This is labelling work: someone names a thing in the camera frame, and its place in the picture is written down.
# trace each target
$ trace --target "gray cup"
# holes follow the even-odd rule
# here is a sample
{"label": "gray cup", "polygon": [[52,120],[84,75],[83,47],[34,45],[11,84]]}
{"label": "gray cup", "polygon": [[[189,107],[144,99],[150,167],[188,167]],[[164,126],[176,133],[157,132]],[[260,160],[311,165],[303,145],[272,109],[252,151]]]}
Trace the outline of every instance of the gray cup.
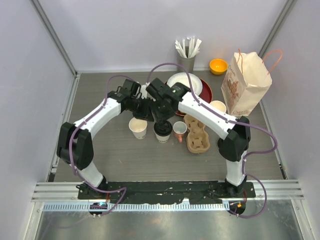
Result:
{"label": "gray cup", "polygon": [[[192,72],[194,71],[194,65],[195,65],[195,59],[196,56],[194,56],[193,58],[184,58],[181,57],[180,55],[178,55],[178,64],[184,66],[184,68],[192,74]],[[184,69],[181,67],[178,67],[178,72],[180,73],[184,73]]]}

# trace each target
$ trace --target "black cup lid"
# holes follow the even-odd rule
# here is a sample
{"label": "black cup lid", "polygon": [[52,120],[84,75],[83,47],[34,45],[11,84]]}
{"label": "black cup lid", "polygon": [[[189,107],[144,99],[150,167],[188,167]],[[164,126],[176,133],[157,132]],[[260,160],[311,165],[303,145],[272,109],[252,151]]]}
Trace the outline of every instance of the black cup lid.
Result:
{"label": "black cup lid", "polygon": [[172,125],[168,121],[156,122],[153,126],[154,132],[161,137],[165,137],[171,134]]}

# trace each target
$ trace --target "white panel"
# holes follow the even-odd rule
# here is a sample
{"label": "white panel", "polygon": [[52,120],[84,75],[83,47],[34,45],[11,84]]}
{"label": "white panel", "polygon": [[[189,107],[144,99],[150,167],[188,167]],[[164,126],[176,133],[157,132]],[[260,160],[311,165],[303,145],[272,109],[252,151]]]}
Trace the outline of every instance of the white panel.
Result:
{"label": "white panel", "polygon": [[174,42],[187,36],[203,41],[196,68],[213,58],[229,61],[238,48],[258,52],[286,1],[40,2],[78,71],[134,71],[176,62]]}
{"label": "white panel", "polygon": [[[288,176],[298,179],[319,232],[320,1],[297,1],[269,50],[283,50],[263,98]],[[270,68],[279,54],[270,56]]]}
{"label": "white panel", "polygon": [[0,235],[21,240],[73,77],[28,0],[0,3]]}

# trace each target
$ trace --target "wooden tabletop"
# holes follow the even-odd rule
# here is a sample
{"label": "wooden tabletop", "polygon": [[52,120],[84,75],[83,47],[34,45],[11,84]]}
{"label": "wooden tabletop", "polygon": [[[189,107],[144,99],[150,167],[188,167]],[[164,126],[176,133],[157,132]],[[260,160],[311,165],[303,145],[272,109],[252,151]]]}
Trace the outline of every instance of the wooden tabletop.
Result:
{"label": "wooden tabletop", "polygon": [[[152,79],[158,77],[163,82],[175,74],[174,71],[154,72]],[[113,75],[127,75],[144,84],[148,72],[90,73],[82,74],[77,88],[70,123],[73,123],[92,111],[105,96],[106,81]],[[221,85],[224,74],[215,76],[209,71],[195,71],[195,75],[208,83],[212,89],[213,100],[223,101]],[[122,86],[124,78],[114,78],[108,86],[108,92]],[[226,178],[226,160],[220,156],[217,147],[218,135],[208,127],[211,147],[201,154],[188,151],[186,138],[179,143],[173,134],[167,143],[159,143],[153,131],[153,122],[148,122],[144,139],[138,140],[129,130],[128,124],[132,113],[124,111],[108,122],[94,137],[94,163],[98,170],[109,181],[196,181],[224,180]],[[260,105],[249,115],[250,123],[263,128],[266,123]],[[169,121],[182,121],[174,116]],[[249,151],[260,151],[272,148],[268,135],[251,129]],[[275,153],[252,155],[248,157],[246,171],[256,177],[282,179],[282,174]],[[55,182],[79,181],[73,176],[71,168],[62,160],[59,161]]]}

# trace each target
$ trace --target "bag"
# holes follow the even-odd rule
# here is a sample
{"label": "bag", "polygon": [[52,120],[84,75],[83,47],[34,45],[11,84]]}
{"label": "bag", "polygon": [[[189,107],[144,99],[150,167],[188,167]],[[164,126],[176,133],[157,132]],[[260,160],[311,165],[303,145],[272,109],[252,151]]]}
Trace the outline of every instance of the bag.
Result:
{"label": "bag", "polygon": [[[268,71],[264,61],[275,52],[280,52],[281,56]],[[269,52],[263,60],[256,52],[245,54],[239,49],[239,53],[234,53],[221,86],[226,109],[230,115],[248,116],[251,113],[271,86],[270,72],[282,56],[281,50]]]}

